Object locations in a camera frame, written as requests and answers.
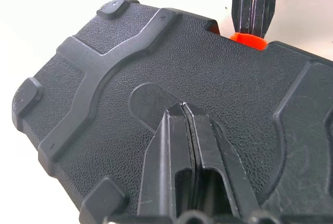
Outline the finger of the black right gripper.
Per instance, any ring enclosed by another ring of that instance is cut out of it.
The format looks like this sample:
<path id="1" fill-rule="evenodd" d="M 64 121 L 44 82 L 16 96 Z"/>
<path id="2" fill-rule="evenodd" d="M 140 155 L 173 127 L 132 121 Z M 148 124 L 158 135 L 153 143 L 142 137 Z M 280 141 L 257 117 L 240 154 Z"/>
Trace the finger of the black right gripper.
<path id="1" fill-rule="evenodd" d="M 250 33 L 251 0 L 232 0 L 232 20 L 239 33 Z"/>
<path id="2" fill-rule="evenodd" d="M 275 12 L 276 0 L 253 0 L 251 33 L 264 38 Z"/>

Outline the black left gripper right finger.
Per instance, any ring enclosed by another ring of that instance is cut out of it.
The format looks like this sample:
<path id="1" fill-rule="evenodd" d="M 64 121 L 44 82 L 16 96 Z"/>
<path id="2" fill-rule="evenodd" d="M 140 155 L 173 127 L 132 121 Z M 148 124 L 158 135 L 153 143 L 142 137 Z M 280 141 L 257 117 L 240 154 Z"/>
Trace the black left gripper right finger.
<path id="1" fill-rule="evenodd" d="M 260 206 L 238 153 L 201 108 L 184 104 L 183 109 L 197 165 L 196 208 L 210 216 L 250 217 Z"/>

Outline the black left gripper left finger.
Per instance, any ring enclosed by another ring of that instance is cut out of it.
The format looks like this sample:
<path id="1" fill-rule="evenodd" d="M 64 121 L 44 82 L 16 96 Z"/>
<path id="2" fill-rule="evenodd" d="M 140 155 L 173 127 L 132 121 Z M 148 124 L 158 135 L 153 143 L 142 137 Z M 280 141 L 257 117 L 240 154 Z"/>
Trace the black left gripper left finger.
<path id="1" fill-rule="evenodd" d="M 167 109 L 145 153 L 138 214 L 176 219 L 190 208 L 195 162 L 181 104 Z"/>

